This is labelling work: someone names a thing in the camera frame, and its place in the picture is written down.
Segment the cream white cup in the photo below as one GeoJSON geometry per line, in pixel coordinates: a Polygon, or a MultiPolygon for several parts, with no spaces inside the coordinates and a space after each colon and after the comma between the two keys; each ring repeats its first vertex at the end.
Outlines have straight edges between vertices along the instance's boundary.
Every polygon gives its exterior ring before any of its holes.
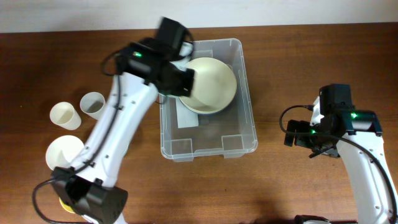
{"type": "Polygon", "coordinates": [[[73,105],[68,102],[59,102],[50,110],[50,120],[53,124],[67,130],[76,130],[81,125],[81,118],[73,105]]]}

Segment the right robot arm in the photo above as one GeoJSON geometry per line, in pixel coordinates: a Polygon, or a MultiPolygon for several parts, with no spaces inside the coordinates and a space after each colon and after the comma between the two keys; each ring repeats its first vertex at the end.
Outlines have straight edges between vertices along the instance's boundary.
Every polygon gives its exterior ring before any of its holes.
{"type": "Polygon", "coordinates": [[[383,130],[375,112],[358,110],[346,84],[331,84],[304,106],[310,121],[289,120],[280,128],[286,146],[343,160],[358,210],[358,223],[397,223],[397,191],[389,172],[383,130]]]}

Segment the grey cup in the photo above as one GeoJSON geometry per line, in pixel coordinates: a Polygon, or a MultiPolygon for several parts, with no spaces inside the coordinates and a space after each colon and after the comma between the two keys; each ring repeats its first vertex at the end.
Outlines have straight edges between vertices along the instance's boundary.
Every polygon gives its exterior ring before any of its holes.
{"type": "Polygon", "coordinates": [[[88,116],[99,120],[106,107],[106,100],[101,93],[89,92],[80,100],[80,109],[88,116]]]}

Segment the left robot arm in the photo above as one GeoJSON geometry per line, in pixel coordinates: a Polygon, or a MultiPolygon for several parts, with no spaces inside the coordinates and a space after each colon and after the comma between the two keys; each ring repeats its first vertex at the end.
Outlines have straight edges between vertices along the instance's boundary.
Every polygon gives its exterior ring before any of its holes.
{"type": "Polygon", "coordinates": [[[126,149],[159,95],[190,96],[194,71],[185,68],[195,49],[190,31],[162,18],[154,37],[131,42],[101,63],[115,70],[105,110],[79,155],[52,171],[49,183],[86,223],[124,223],[128,192],[116,186],[126,149]]]}

